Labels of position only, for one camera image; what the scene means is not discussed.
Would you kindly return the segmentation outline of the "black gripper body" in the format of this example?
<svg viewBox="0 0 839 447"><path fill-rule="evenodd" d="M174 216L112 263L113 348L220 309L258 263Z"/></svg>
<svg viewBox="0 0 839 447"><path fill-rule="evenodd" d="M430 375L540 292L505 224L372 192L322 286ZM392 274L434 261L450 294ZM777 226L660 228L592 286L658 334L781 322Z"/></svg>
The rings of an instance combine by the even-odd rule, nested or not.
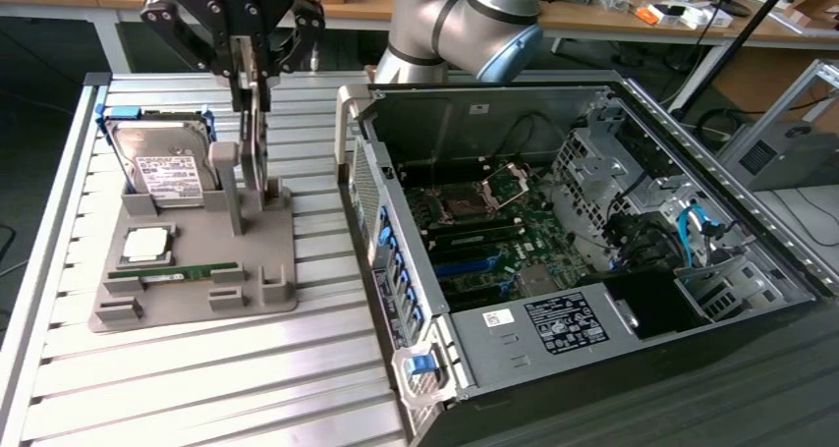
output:
<svg viewBox="0 0 839 447"><path fill-rule="evenodd" d="M213 34L268 34L294 0L176 0Z"/></svg>

